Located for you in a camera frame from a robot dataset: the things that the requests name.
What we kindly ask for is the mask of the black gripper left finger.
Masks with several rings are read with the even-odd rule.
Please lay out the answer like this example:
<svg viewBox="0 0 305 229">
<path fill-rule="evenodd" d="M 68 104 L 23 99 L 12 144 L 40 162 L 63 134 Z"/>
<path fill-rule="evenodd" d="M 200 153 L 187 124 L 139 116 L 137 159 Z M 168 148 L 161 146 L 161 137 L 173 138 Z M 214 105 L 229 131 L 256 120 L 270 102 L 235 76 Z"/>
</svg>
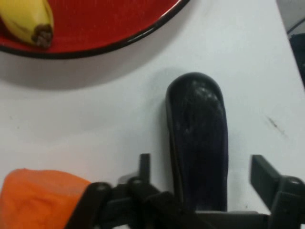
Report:
<svg viewBox="0 0 305 229">
<path fill-rule="evenodd" d="M 169 192 L 150 183 L 150 154 L 141 154 L 138 174 L 124 184 L 88 185 L 70 216 L 68 229 L 194 229 L 196 216 Z"/>
</svg>

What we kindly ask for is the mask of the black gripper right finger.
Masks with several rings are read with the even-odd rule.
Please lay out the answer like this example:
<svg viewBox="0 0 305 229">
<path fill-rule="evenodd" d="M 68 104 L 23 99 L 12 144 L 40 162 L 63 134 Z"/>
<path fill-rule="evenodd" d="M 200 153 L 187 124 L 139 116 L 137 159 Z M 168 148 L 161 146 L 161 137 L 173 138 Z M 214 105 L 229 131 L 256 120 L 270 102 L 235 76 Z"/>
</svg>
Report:
<svg viewBox="0 0 305 229">
<path fill-rule="evenodd" d="M 269 229 L 299 229 L 305 223 L 305 183 L 281 175 L 262 155 L 252 155 L 250 182 L 270 210 Z"/>
</svg>

